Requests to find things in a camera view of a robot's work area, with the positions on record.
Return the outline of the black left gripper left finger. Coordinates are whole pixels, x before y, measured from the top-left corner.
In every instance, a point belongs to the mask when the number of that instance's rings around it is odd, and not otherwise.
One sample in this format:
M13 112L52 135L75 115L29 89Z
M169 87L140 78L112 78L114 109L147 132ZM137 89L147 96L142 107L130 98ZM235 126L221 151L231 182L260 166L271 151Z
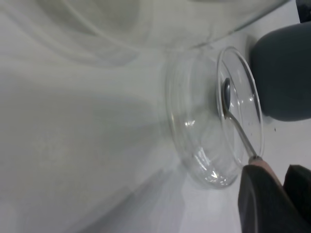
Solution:
M298 213L281 185L260 166L242 169L238 209L243 233L311 231L311 225Z

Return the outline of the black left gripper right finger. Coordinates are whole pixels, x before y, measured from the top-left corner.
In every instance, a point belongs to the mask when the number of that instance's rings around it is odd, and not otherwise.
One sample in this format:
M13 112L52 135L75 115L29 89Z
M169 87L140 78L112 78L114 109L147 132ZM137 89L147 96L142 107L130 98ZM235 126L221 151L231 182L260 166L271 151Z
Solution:
M301 165L290 165L284 190L302 216L311 216L311 171Z

